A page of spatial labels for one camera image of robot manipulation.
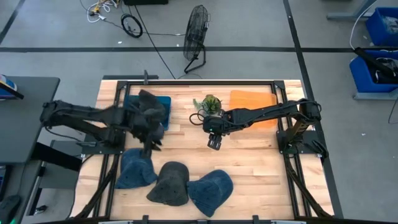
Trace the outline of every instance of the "orange towel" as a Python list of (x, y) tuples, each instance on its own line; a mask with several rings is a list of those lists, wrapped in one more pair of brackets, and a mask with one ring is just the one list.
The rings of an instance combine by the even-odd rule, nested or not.
[[(231, 98), (229, 101), (230, 110), (236, 108), (247, 108), (252, 110), (272, 105), (276, 105), (275, 94), (239, 90), (231, 91)], [(277, 122), (277, 119), (261, 121), (253, 124), (250, 128), (273, 128), (276, 126)]]

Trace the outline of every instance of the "gray floor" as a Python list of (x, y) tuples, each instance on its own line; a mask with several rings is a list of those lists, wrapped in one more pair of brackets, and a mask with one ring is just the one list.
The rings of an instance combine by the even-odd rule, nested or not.
[[(88, 7), (95, 0), (83, 0)], [(353, 22), (325, 19), (327, 12), (351, 11), (361, 1), (290, 0), (302, 47), (349, 47)], [(281, 0), (170, 0), (166, 6), (139, 6), (149, 32), (184, 33), (192, 8), (203, 4), (211, 14), (206, 46), (293, 47)], [(0, 1), (0, 30), (17, 1)], [(379, 0), (378, 6), (398, 6)], [(119, 24), (120, 9), (105, 16)], [(183, 37), (153, 36), (156, 46), (183, 45)], [(355, 46), (369, 47), (363, 22), (353, 38)], [(133, 39), (122, 30), (86, 20), (78, 0), (26, 0), (0, 47), (151, 47), (147, 36)], [(181, 52), (161, 52), (176, 77), (187, 61)], [(354, 101), (355, 85), (349, 70), (351, 53), (305, 53), (305, 63), (316, 100), (323, 106), (322, 125), (331, 157), (341, 206), (346, 218), (398, 222), (398, 126), (387, 118), (391, 101)], [(56, 99), (95, 104), (103, 75), (137, 75), (146, 69), (162, 79), (172, 78), (155, 52), (0, 53), (0, 73), (61, 78)], [(207, 64), (194, 73), (203, 78), (302, 79), (294, 52), (208, 52)], [(83, 139), (68, 128), (63, 134)], [(49, 144), (61, 139), (42, 132)], [(24, 223), (60, 220), (72, 204), (70, 190), (46, 190), (39, 205), (49, 210)]]

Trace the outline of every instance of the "wooden table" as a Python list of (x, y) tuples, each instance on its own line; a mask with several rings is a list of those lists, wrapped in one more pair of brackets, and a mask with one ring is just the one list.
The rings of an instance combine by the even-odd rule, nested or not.
[[(104, 108), (114, 101), (117, 80), (103, 80), (96, 106)], [(289, 100), (303, 98), (300, 80), (286, 80)], [(214, 94), (224, 110), (229, 107), (231, 90), (270, 93), (269, 86), (262, 85), (161, 85), (132, 86), (131, 94), (147, 90), (157, 96), (172, 98), (172, 112), (169, 130), (162, 140), (161, 152), (153, 152), (155, 172), (168, 161), (184, 163), (190, 171), (190, 180), (197, 180), (215, 170), (225, 170), (232, 178), (234, 190), (227, 201), (211, 217), (213, 220), (250, 220), (259, 215), (261, 220), (292, 219), (292, 206), (287, 186), (284, 160), (279, 154), (275, 132), (277, 126), (269, 129), (245, 129), (223, 138), (219, 151), (208, 148), (208, 134), (201, 126), (192, 125), (188, 117), (195, 113), (194, 98), (201, 100), (207, 94)], [(126, 137), (126, 149), (141, 147), (130, 134)], [(305, 183), (311, 194), (325, 211), (333, 214), (323, 167), (314, 154), (300, 155)], [(76, 215), (95, 192), (100, 176), (103, 156), (93, 156), (81, 168), (76, 187), (76, 199), (72, 216)], [(186, 205), (171, 207), (146, 199), (155, 183), (138, 189), (114, 191), (112, 220), (141, 220), (149, 215), (150, 220), (198, 220), (209, 219), (189, 201)], [(296, 187), (300, 214), (304, 215), (302, 197)], [(104, 192), (100, 215), (104, 214)]]

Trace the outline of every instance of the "small plant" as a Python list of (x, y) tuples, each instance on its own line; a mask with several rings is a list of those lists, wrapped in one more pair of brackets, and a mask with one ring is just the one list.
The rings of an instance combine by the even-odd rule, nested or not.
[(193, 104), (198, 110), (205, 110), (208, 115), (218, 113), (221, 109), (221, 101), (213, 95), (206, 95), (205, 99), (201, 103), (198, 103), (196, 99), (193, 99)]

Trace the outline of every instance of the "blue storage bin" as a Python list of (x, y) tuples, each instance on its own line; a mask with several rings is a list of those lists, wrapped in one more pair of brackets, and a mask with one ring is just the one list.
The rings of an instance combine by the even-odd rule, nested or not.
[[(367, 50), (366, 53), (375, 58), (386, 57), (398, 60), (398, 52), (386, 52), (380, 50)], [(372, 80), (368, 65), (361, 57), (356, 57), (350, 64), (351, 73), (355, 81), (356, 89), (360, 93), (389, 93), (398, 88), (398, 84), (377, 84)]]
[[(124, 100), (124, 106), (127, 106), (128, 100), (138, 98), (137, 95), (131, 95), (129, 98)], [(172, 99), (169, 96), (156, 96), (160, 103), (163, 104), (164, 108), (166, 109), (166, 119), (162, 122), (164, 130), (167, 131), (169, 129), (170, 123), (170, 115), (171, 115), (171, 107), (172, 107)]]
[(396, 7), (378, 7), (373, 15), (366, 21), (369, 35), (374, 45), (398, 46), (398, 34), (391, 34), (387, 31), (383, 23), (382, 16), (398, 18), (398, 8)]

